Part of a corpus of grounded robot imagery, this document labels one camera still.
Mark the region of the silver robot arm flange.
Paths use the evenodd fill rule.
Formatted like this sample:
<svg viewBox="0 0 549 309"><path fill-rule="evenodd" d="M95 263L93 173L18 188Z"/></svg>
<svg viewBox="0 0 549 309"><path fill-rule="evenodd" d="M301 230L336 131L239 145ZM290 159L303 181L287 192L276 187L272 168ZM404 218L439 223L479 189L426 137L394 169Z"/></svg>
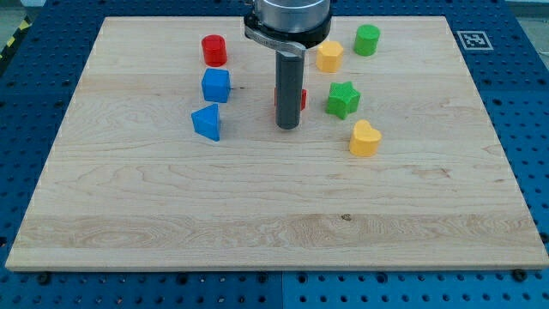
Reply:
<svg viewBox="0 0 549 309"><path fill-rule="evenodd" d="M303 59L329 34L330 0L253 0L250 5L245 37L283 56Z"/></svg>

